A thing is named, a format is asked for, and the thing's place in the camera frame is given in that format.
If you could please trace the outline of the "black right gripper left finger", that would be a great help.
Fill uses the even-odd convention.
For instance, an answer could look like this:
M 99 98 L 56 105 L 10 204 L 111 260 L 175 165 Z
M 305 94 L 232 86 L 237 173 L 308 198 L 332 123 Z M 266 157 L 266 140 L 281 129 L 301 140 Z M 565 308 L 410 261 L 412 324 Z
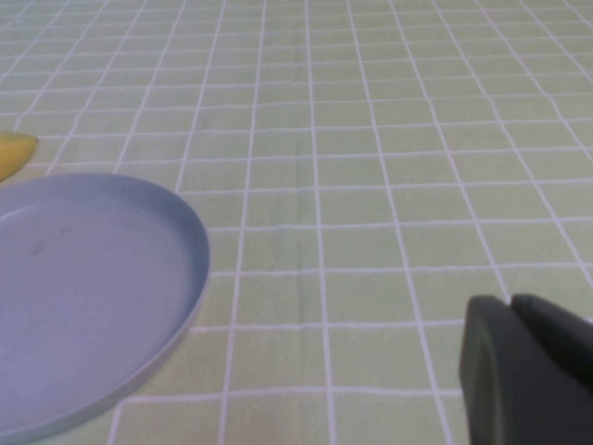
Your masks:
M 510 303 L 470 298 L 459 377 L 472 444 L 592 441 L 592 384 L 567 375 Z

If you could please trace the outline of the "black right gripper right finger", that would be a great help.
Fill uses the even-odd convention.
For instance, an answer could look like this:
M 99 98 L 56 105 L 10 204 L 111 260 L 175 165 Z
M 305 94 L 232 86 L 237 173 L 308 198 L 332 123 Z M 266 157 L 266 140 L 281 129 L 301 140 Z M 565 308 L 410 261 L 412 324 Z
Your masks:
M 591 323 L 533 294 L 513 295 L 511 309 L 567 375 L 592 384 Z

